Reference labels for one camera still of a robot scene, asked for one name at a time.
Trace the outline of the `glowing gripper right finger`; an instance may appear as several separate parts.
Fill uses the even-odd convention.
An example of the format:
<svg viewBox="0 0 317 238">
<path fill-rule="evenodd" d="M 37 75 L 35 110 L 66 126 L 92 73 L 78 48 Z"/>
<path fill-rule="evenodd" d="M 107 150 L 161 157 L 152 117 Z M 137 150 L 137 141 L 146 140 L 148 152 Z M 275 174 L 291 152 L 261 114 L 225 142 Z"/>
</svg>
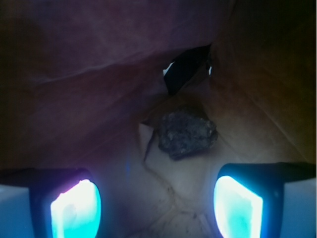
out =
<svg viewBox="0 0 317 238">
<path fill-rule="evenodd" d="M 224 238 L 315 238 L 316 165 L 226 164 L 213 189 L 213 208 Z"/>
</svg>

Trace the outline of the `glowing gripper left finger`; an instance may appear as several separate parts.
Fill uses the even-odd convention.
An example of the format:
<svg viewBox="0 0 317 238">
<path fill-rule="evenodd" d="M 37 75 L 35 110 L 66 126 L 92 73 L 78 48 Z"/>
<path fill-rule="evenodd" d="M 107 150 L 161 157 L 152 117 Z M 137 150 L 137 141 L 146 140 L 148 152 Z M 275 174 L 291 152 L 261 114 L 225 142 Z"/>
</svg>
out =
<svg viewBox="0 0 317 238">
<path fill-rule="evenodd" d="M 87 169 L 0 172 L 2 238 L 94 238 L 101 211 L 101 196 Z"/>
</svg>

